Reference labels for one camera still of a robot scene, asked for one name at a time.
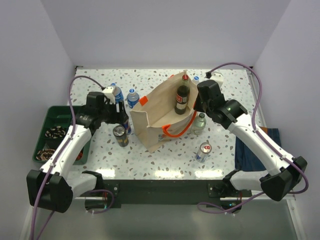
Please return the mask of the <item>blue label water bottle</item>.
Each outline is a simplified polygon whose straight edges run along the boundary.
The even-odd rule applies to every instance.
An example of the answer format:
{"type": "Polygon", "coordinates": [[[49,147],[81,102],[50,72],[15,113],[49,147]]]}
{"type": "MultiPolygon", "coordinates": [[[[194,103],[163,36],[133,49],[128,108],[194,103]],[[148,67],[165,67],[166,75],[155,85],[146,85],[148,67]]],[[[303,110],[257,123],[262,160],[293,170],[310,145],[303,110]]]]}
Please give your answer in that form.
{"type": "Polygon", "coordinates": [[[128,107],[132,109],[139,102],[140,96],[133,88],[131,88],[128,91],[126,99],[127,99],[128,107]]]}
{"type": "Polygon", "coordinates": [[[115,97],[115,102],[116,103],[124,102],[124,95],[121,88],[117,86],[115,83],[112,83],[111,86],[114,87],[113,95],[115,97]]]}

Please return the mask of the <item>dark blue denim cloth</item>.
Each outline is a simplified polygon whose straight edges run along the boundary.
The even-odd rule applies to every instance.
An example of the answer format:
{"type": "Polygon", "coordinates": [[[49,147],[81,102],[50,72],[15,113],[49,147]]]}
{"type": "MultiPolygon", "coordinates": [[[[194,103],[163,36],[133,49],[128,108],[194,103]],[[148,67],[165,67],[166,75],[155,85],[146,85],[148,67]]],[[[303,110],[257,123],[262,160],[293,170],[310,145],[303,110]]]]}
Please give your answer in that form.
{"type": "MultiPolygon", "coordinates": [[[[280,147],[282,146],[280,132],[278,128],[261,129],[280,147]]],[[[237,170],[244,172],[260,172],[265,171],[266,168],[258,157],[238,138],[235,141],[235,157],[234,167],[237,170]]]]}

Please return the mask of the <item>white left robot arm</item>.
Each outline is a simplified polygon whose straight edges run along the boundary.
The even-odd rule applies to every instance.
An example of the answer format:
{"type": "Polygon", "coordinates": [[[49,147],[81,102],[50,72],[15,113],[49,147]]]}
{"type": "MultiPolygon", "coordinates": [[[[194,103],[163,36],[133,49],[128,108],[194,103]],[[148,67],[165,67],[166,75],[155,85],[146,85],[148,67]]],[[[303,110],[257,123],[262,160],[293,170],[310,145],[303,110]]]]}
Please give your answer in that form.
{"type": "Polygon", "coordinates": [[[78,113],[73,110],[72,124],[53,156],[39,169],[26,176],[29,202],[32,206],[64,213],[74,198],[88,192],[99,196],[104,190],[103,177],[94,171],[84,171],[78,179],[67,177],[77,156],[102,123],[123,124],[126,111],[116,102],[114,88],[89,92],[86,104],[78,113]]]}

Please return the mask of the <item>black gold drink can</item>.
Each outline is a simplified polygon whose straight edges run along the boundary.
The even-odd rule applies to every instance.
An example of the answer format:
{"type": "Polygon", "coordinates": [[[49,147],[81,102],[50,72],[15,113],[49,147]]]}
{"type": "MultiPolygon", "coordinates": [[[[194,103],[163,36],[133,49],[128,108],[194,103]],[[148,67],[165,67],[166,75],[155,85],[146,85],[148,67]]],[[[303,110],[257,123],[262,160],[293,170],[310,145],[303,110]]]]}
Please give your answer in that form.
{"type": "Polygon", "coordinates": [[[115,126],[112,133],[121,147],[126,147],[129,144],[126,129],[122,125],[115,126]]]}

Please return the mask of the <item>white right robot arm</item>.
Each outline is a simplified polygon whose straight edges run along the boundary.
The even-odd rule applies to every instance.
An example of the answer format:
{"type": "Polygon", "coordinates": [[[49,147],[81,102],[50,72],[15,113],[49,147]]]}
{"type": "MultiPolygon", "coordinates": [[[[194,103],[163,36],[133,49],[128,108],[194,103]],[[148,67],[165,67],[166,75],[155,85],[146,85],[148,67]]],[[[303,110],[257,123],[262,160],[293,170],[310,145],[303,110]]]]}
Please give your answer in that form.
{"type": "Polygon", "coordinates": [[[282,200],[305,176],[307,161],[276,144],[237,100],[225,100],[214,80],[200,82],[197,90],[194,109],[239,138],[265,167],[264,171],[232,171],[223,178],[223,192],[233,197],[241,190],[262,191],[274,201],[282,200]]]}

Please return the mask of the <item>clear water bottle behind bag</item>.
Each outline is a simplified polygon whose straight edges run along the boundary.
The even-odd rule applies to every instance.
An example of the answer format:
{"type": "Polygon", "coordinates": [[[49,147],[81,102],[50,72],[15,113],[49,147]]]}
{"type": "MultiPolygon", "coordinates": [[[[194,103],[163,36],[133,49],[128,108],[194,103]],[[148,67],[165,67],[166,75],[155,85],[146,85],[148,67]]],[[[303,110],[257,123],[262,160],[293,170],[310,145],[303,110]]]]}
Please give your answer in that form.
{"type": "Polygon", "coordinates": [[[199,82],[200,82],[200,78],[199,76],[195,75],[192,79],[192,82],[195,84],[195,85],[198,85],[199,82]]]}

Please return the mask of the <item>blue label water bottle left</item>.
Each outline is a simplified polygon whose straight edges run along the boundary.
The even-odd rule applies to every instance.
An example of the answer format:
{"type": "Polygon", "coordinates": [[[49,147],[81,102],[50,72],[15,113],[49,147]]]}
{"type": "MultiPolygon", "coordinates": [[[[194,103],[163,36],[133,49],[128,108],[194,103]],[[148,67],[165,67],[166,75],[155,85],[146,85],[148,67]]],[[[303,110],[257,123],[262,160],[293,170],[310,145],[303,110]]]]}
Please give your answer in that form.
{"type": "Polygon", "coordinates": [[[112,83],[111,86],[114,87],[113,95],[115,97],[115,102],[116,103],[124,102],[124,95],[121,88],[117,86],[115,83],[112,83]]]}

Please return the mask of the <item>beige canvas bag orange handles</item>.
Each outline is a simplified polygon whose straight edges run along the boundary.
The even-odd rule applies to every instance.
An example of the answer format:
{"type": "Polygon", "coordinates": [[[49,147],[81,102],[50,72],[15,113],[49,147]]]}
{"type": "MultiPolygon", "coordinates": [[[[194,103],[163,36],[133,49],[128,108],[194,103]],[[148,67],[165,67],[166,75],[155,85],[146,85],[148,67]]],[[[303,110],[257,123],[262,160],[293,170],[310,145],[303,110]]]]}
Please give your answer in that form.
{"type": "Polygon", "coordinates": [[[184,70],[141,97],[130,110],[134,133],[150,153],[165,142],[181,137],[188,130],[196,117],[194,105],[197,95],[197,85],[184,70]],[[179,104],[180,108],[185,107],[185,112],[177,114],[177,91],[183,79],[186,79],[190,93],[188,101],[179,104]]]}

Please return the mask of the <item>clear green-cap glass bottle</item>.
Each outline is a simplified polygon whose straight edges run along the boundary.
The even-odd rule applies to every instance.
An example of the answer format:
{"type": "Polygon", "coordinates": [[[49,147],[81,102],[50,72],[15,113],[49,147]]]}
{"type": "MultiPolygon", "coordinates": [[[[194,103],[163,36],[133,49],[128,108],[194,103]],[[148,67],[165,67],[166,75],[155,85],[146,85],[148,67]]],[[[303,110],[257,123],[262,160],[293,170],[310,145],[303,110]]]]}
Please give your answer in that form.
{"type": "Polygon", "coordinates": [[[199,115],[197,115],[192,123],[191,126],[191,133],[199,136],[203,133],[203,130],[206,127],[206,117],[204,113],[200,113],[199,115]]]}

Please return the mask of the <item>green compartment tray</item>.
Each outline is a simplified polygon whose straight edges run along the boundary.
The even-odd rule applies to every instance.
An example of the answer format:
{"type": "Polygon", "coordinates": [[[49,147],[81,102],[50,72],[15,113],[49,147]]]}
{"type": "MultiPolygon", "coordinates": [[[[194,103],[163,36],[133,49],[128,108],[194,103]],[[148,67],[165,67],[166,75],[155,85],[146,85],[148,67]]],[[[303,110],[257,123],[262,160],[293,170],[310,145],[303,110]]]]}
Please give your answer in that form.
{"type": "Polygon", "coordinates": [[[64,138],[64,136],[62,136],[53,139],[51,137],[47,137],[46,132],[50,131],[51,128],[60,126],[65,131],[65,133],[67,133],[71,123],[72,114],[69,106],[56,105],[51,106],[47,110],[32,156],[32,160],[35,163],[45,163],[46,159],[44,157],[43,159],[41,158],[42,152],[56,150],[64,138]]]}

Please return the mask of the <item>silver blue energy can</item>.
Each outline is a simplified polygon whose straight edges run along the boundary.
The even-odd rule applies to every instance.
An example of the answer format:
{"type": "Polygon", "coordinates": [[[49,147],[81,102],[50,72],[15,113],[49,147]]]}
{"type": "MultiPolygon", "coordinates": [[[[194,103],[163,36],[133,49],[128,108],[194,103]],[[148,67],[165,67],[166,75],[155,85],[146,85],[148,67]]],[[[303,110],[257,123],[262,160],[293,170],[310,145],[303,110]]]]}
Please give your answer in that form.
{"type": "Polygon", "coordinates": [[[212,146],[208,142],[203,142],[195,154],[195,160],[204,163],[212,151],[212,146]]]}
{"type": "Polygon", "coordinates": [[[130,135],[132,132],[132,129],[131,129],[131,124],[130,124],[129,118],[124,121],[122,126],[125,128],[126,134],[130,135]]]}

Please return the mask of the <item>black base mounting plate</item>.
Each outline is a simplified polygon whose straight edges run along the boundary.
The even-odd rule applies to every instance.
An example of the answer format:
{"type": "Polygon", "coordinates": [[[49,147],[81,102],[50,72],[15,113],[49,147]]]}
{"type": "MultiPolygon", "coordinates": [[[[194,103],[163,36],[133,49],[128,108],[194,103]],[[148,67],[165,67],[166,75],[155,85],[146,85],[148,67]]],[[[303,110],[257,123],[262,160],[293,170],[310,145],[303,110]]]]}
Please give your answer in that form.
{"type": "Polygon", "coordinates": [[[104,189],[114,195],[113,208],[122,205],[197,205],[209,202],[223,209],[250,197],[250,190],[238,191],[222,180],[104,180],[104,189]]]}

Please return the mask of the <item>blue label water bottle middle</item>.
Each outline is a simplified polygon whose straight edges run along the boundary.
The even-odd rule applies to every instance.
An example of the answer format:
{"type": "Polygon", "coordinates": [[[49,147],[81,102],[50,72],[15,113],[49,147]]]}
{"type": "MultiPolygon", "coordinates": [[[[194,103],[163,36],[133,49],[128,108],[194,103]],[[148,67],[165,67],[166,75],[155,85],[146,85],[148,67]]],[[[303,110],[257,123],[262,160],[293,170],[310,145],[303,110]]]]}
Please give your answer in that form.
{"type": "Polygon", "coordinates": [[[131,88],[128,91],[126,99],[127,99],[128,107],[132,109],[139,102],[140,96],[133,88],[131,88]]]}

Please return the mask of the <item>dark cola glass bottle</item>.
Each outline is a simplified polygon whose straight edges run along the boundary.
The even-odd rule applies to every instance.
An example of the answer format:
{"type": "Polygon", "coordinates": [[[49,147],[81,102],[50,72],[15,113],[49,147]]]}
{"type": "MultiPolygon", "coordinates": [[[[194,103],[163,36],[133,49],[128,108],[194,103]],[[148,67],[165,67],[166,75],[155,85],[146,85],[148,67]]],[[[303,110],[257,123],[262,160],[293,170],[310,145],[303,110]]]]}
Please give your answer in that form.
{"type": "Polygon", "coordinates": [[[189,101],[189,95],[189,76],[185,72],[181,78],[181,85],[177,88],[176,92],[176,105],[174,107],[176,114],[182,115],[186,112],[187,104],[189,101]]]}

